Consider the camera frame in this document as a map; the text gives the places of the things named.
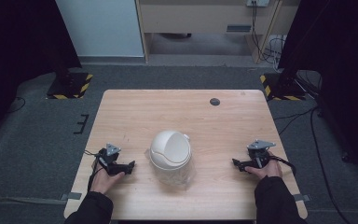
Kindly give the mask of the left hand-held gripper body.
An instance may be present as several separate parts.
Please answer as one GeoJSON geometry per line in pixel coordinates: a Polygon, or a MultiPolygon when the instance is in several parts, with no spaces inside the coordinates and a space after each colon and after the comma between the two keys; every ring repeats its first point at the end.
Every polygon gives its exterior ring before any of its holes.
{"type": "Polygon", "coordinates": [[[117,175],[130,169],[128,164],[118,164],[117,158],[119,156],[120,148],[110,143],[103,147],[97,156],[98,163],[104,168],[109,175],[117,175]]]}

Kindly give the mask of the person's right hand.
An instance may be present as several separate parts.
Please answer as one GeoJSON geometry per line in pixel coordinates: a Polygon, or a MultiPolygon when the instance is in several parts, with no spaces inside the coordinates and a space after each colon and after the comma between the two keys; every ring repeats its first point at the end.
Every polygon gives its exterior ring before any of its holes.
{"type": "Polygon", "coordinates": [[[259,179],[263,179],[264,177],[282,177],[282,167],[275,160],[270,160],[268,164],[260,169],[246,166],[245,171],[256,175],[259,179]]]}

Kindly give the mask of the person's left hand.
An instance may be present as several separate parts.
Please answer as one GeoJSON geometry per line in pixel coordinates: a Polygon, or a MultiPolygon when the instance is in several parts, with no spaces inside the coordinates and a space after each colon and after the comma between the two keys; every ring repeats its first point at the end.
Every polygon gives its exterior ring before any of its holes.
{"type": "Polygon", "coordinates": [[[104,168],[99,168],[91,181],[89,190],[106,194],[124,176],[124,172],[120,172],[117,175],[109,175],[104,168]]]}

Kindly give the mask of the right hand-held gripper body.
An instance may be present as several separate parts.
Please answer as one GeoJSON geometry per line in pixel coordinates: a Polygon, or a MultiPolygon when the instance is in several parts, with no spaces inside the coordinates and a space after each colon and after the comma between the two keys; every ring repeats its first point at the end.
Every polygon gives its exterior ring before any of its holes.
{"type": "Polygon", "coordinates": [[[261,169],[269,163],[269,148],[275,147],[276,144],[264,140],[254,140],[247,146],[250,161],[245,163],[245,167],[261,169]]]}

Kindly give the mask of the black curtain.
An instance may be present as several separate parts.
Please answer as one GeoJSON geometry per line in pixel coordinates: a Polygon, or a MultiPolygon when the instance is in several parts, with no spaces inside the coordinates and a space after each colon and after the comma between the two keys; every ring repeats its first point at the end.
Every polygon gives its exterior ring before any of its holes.
{"type": "Polygon", "coordinates": [[[79,65],[55,0],[0,0],[0,121],[22,82],[54,72],[72,87],[79,65]]]}
{"type": "Polygon", "coordinates": [[[319,99],[358,160],[358,0],[300,0],[280,67],[322,76],[319,99]]]}

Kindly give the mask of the clear plastic bag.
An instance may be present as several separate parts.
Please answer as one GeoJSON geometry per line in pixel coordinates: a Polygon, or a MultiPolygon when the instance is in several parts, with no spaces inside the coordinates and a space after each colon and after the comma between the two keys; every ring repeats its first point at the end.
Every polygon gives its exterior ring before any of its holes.
{"type": "Polygon", "coordinates": [[[145,156],[149,159],[149,164],[154,171],[155,177],[163,184],[175,188],[187,189],[196,175],[196,169],[191,158],[189,158],[183,165],[167,169],[157,166],[152,160],[152,151],[150,149],[145,152],[145,156]]]}

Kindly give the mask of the white partition panel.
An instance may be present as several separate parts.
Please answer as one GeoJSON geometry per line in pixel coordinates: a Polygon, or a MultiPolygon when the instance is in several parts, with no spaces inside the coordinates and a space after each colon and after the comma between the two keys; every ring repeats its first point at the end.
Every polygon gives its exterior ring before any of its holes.
{"type": "Polygon", "coordinates": [[[81,57],[143,57],[135,0],[56,0],[81,57]]]}

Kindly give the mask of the black stand base hazard stripes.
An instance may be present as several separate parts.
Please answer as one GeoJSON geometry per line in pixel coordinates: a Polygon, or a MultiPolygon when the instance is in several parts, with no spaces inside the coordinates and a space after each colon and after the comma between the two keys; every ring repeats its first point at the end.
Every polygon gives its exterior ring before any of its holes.
{"type": "Polygon", "coordinates": [[[48,99],[82,98],[90,85],[92,74],[70,73],[70,78],[63,80],[56,77],[47,92],[48,99]]]}
{"type": "Polygon", "coordinates": [[[286,83],[279,74],[266,73],[260,76],[266,98],[271,100],[297,101],[305,99],[305,91],[291,79],[286,83]]]}

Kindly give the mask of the white swing-lid trash bin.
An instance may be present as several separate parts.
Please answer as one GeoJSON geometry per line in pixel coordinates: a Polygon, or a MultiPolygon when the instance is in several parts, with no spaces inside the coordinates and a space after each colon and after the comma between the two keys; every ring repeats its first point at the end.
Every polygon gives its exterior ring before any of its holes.
{"type": "Polygon", "coordinates": [[[149,157],[161,170],[180,169],[191,158],[189,137],[177,131],[162,131],[154,137],[149,157]]]}

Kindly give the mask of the grey wall power socket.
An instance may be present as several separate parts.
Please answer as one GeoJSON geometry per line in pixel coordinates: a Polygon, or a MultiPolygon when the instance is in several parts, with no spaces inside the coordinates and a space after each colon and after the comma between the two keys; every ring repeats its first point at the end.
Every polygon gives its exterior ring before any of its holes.
{"type": "Polygon", "coordinates": [[[267,7],[269,0],[246,0],[247,7],[267,7]]]}

